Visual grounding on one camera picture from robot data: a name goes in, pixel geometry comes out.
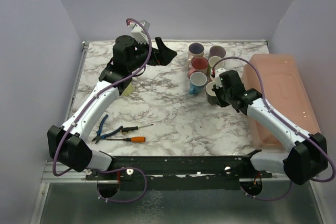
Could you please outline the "black mug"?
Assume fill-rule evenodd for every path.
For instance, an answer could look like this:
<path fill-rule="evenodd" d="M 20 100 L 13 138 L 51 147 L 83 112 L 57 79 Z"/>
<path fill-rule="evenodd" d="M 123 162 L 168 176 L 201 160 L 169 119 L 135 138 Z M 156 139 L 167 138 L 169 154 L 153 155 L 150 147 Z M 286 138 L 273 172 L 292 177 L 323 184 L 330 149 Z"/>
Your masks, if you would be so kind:
<path fill-rule="evenodd" d="M 218 101 L 215 92 L 212 90 L 214 85 L 215 85 L 215 82 L 211 81 L 205 87 L 206 99 L 210 105 L 217 105 L 217 101 Z"/>

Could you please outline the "blue mug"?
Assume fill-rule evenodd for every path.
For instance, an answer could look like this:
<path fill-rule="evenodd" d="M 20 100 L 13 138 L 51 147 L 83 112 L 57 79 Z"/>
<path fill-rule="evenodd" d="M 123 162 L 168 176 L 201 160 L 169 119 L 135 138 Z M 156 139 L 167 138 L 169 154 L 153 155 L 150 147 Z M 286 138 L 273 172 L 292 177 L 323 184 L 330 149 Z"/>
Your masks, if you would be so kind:
<path fill-rule="evenodd" d="M 190 95 L 197 95 L 201 93 L 207 84 L 207 76 L 202 72 L 195 72 L 190 76 Z"/>

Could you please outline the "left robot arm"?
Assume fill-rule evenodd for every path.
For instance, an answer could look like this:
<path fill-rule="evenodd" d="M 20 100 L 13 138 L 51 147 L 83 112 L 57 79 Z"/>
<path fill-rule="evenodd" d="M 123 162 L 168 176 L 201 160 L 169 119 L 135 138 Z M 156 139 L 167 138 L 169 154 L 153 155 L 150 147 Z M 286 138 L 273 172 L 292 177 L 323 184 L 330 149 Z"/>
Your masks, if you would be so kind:
<path fill-rule="evenodd" d="M 100 74 L 92 93 L 65 123 L 49 128 L 49 154 L 54 162 L 77 172 L 98 170 L 104 179 L 115 175 L 112 157 L 91 150 L 86 139 L 108 106 L 119 98 L 139 71 L 146 65 L 167 66 L 176 57 L 176 51 L 168 48 L 160 37 L 156 37 L 155 42 L 157 47 L 151 48 L 127 35 L 115 40 L 112 59 Z"/>

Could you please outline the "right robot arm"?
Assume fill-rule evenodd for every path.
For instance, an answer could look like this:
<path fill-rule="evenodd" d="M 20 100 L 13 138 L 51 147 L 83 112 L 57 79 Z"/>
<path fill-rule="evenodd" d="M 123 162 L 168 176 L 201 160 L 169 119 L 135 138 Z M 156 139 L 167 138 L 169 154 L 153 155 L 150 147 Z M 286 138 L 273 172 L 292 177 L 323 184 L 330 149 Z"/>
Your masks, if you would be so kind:
<path fill-rule="evenodd" d="M 285 153 L 255 151 L 241 164 L 246 177 L 259 171 L 285 174 L 292 182 L 302 185 L 328 168 L 326 139 L 311 134 L 291 122 L 271 107 L 256 89 L 246 90 L 235 70 L 220 68 L 215 71 L 212 90 L 219 106 L 231 106 L 237 112 L 256 120 L 285 148 Z"/>

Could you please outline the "light green mug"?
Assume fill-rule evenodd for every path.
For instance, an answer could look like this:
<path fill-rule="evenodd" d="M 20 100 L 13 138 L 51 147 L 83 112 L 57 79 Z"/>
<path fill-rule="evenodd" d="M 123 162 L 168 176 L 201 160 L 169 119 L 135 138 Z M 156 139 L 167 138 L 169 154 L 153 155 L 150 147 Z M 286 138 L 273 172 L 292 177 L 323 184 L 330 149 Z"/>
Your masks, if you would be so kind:
<path fill-rule="evenodd" d="M 207 70 L 207 74 L 212 74 L 212 68 L 215 65 L 215 63 L 217 63 L 218 61 L 221 60 L 221 57 L 219 56 L 212 56 L 208 59 L 208 70 Z M 224 67 L 224 61 L 219 62 L 215 69 L 217 70 L 218 68 L 223 68 Z"/>

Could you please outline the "purple mug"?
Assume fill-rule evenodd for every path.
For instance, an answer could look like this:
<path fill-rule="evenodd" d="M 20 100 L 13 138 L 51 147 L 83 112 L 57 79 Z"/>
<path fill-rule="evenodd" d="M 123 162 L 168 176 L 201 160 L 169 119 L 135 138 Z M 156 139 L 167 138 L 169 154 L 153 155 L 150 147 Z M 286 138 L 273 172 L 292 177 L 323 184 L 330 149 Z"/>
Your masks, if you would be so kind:
<path fill-rule="evenodd" d="M 208 59 L 213 57 L 213 56 L 218 56 L 220 58 L 223 58 L 226 56 L 226 50 L 222 46 L 214 45 L 211 46 L 209 49 L 208 53 Z"/>

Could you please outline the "pink spectrum mug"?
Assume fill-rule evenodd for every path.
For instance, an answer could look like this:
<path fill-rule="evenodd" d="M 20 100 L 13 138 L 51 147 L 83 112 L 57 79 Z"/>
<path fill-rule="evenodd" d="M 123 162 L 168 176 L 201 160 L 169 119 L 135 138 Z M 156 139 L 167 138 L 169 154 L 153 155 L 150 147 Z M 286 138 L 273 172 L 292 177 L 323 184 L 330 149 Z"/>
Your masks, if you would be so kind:
<path fill-rule="evenodd" d="M 194 57 L 191 60 L 191 67 L 187 73 L 187 77 L 190 78 L 191 75 L 195 72 L 202 72 L 207 74 L 208 71 L 208 60 L 204 57 Z"/>

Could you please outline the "yellow-green faceted mug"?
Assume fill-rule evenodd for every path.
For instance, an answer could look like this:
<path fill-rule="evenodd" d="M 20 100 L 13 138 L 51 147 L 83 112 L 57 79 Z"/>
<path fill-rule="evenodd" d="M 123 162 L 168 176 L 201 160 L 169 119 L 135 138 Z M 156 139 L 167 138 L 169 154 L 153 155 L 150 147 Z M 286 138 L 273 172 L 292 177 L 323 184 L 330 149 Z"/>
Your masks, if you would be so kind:
<path fill-rule="evenodd" d="M 125 90 L 122 92 L 121 96 L 126 97 L 129 96 L 134 90 L 134 85 L 132 82 L 125 88 Z"/>

